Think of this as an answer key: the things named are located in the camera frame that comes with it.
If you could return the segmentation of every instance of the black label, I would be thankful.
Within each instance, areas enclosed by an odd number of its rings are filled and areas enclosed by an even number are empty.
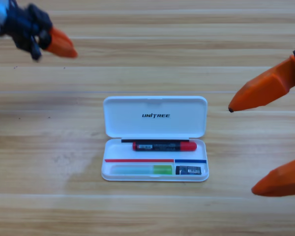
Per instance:
[[[170,114],[142,114],[142,117],[147,117],[147,118],[169,118]]]

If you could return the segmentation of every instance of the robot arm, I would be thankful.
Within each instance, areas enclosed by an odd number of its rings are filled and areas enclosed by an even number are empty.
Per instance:
[[[72,41],[34,4],[21,9],[15,0],[0,0],[0,36],[4,35],[10,36],[16,47],[30,53],[35,61],[41,57],[40,49],[59,57],[77,56]]]

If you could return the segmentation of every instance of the marker cap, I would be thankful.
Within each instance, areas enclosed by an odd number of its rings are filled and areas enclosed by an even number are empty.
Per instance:
[[[197,149],[197,144],[194,142],[180,142],[181,151],[194,151]]]

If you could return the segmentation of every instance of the case lid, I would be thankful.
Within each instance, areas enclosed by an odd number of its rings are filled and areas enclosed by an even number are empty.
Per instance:
[[[122,139],[189,139],[205,134],[201,96],[112,96],[104,100],[106,134]]]

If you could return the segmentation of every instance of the wood grain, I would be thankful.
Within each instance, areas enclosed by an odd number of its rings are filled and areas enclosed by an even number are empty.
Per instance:
[[[32,2],[79,57],[34,63],[0,39],[0,236],[295,236],[295,196],[251,193],[295,159],[295,88],[227,109],[295,49],[295,0]],[[105,181],[102,106],[115,95],[205,97],[209,179]]]

